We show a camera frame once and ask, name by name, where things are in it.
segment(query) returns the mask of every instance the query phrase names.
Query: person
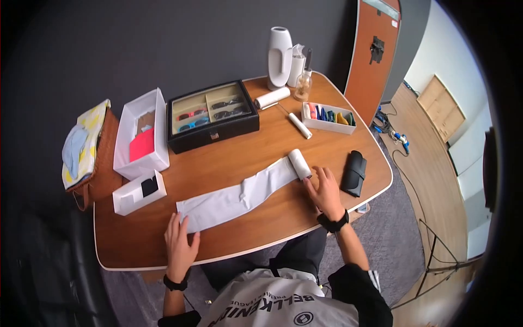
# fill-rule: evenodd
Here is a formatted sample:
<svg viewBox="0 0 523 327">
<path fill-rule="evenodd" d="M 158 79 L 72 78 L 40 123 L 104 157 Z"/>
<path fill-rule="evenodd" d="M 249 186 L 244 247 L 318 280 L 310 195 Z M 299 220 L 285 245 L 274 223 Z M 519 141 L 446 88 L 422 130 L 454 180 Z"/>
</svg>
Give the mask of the person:
<svg viewBox="0 0 523 327">
<path fill-rule="evenodd" d="M 345 217 L 336 179 L 329 168 L 313 167 L 319 186 L 303 180 L 310 197 L 330 221 Z M 165 241 L 168 266 L 164 282 L 184 284 L 198 254 L 199 233 L 187 239 L 186 217 L 173 214 Z M 212 287 L 219 291 L 206 316 L 185 312 L 182 290 L 165 291 L 164 326 L 392 326 L 392 313 L 380 295 L 378 275 L 349 223 L 336 232 L 345 265 L 328 278 L 332 298 L 318 286 L 318 271 L 327 231 L 318 228 L 288 241 L 269 267 L 257 267 L 245 257 L 202 265 Z"/>
</svg>

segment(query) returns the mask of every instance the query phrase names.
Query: vase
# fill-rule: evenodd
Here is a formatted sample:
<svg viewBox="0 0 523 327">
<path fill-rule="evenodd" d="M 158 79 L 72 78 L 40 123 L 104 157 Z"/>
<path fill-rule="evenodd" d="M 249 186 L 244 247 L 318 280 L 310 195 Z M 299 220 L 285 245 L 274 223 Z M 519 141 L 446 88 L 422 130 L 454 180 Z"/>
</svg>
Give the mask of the vase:
<svg viewBox="0 0 523 327">
<path fill-rule="evenodd" d="M 285 86 L 292 64 L 292 40 L 289 30 L 275 26 L 270 29 L 267 86 L 274 91 Z"/>
</svg>

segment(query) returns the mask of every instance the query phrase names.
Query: wooden table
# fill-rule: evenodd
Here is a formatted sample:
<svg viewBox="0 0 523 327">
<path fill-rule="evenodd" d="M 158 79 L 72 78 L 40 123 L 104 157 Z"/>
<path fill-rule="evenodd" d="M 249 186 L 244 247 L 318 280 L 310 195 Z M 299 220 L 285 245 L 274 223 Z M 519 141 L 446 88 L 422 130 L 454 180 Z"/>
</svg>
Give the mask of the wooden table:
<svg viewBox="0 0 523 327">
<path fill-rule="evenodd" d="M 349 102 L 323 74 L 314 73 L 310 101 L 353 110 Z M 268 93 L 266 77 L 244 81 L 254 98 Z M 301 102 L 292 96 L 280 101 L 300 117 Z M 312 129 L 306 140 L 279 106 L 259 111 L 260 130 L 201 148 L 174 154 L 162 172 L 167 196 L 128 216 L 114 213 L 112 198 L 95 203 L 96 253 L 107 270 L 156 270 L 165 267 L 163 234 L 176 201 L 239 184 L 293 149 L 300 149 L 309 166 L 330 167 L 340 181 L 347 154 L 361 152 L 367 159 L 361 197 L 340 191 L 343 205 L 354 210 L 392 183 L 392 171 L 369 129 L 355 115 L 357 128 L 350 136 Z M 317 185 L 314 176 L 312 182 Z M 284 242 L 319 225 L 314 206 L 297 179 L 273 193 L 251 212 L 201 232 L 195 264 L 222 260 Z"/>
</svg>

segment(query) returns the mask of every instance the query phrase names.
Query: black pants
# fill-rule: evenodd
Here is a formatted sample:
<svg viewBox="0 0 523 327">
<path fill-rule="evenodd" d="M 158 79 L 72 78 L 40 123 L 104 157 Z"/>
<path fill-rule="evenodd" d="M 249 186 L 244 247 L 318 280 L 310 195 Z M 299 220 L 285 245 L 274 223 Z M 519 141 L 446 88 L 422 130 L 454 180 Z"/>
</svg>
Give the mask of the black pants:
<svg viewBox="0 0 523 327">
<path fill-rule="evenodd" d="M 325 250 L 327 231 L 320 227 L 312 232 L 287 241 L 276 257 L 269 260 L 269 267 L 256 265 L 263 261 L 260 252 L 201 265 L 211 286 L 220 291 L 237 275 L 256 268 L 291 268 L 311 273 L 318 280 L 320 261 Z"/>
</svg>

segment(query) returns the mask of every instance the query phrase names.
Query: metal stand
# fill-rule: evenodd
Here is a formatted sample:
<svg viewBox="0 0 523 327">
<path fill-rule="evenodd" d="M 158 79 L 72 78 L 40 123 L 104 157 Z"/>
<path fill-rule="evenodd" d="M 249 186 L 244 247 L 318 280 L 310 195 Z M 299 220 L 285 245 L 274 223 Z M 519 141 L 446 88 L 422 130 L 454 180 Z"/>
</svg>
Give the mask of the metal stand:
<svg viewBox="0 0 523 327">
<path fill-rule="evenodd" d="M 473 264 L 475 261 L 477 261 L 479 259 L 479 258 L 475 258 L 475 259 L 468 260 L 468 261 L 465 261 L 465 262 L 458 261 L 458 259 L 456 259 L 456 257 L 449 250 L 449 248 L 445 245 L 445 243 L 439 238 L 439 236 L 436 235 L 436 233 L 423 220 L 420 219 L 419 221 L 422 222 L 423 225 L 425 225 L 425 227 L 427 228 L 427 232 L 430 231 L 434 235 L 434 241 L 432 242 L 432 246 L 430 248 L 430 257 L 428 258 L 427 268 L 425 269 L 425 274 L 423 275 L 422 283 L 420 284 L 420 286 L 418 288 L 418 292 L 416 292 L 416 296 L 414 298 L 410 299 L 409 301 L 403 302 L 400 305 L 391 307 L 391 310 L 394 310 L 396 308 L 404 306 L 405 304 L 410 303 L 410 302 L 414 301 L 415 299 L 421 297 L 422 295 L 428 293 L 429 291 L 431 291 L 434 288 L 436 288 L 439 284 L 443 283 L 445 280 L 448 280 L 450 278 L 450 276 L 452 276 L 452 274 L 457 272 L 459 269 L 464 268 L 464 267 L 468 267 L 468 266 L 470 266 L 471 264 Z M 434 258 L 434 249 L 436 248 L 436 241 L 437 240 L 439 240 L 442 243 L 442 245 L 447 249 L 447 251 L 450 253 L 452 258 L 454 259 L 454 262 L 455 262 L 454 265 L 447 266 L 447 267 L 442 267 L 442 268 L 430 268 L 430 263 L 432 262 L 432 259 Z M 437 275 L 437 274 L 442 274 L 442 273 L 446 273 L 446 272 L 450 272 L 450 274 L 448 274 L 444 279 L 440 280 L 437 284 L 435 284 L 434 286 L 432 286 L 431 288 L 427 289 L 425 292 L 420 294 L 420 292 L 421 292 L 421 290 L 423 288 L 423 284 L 425 283 L 425 279 L 427 278 L 428 274 L 435 274 L 435 275 Z"/>
</svg>

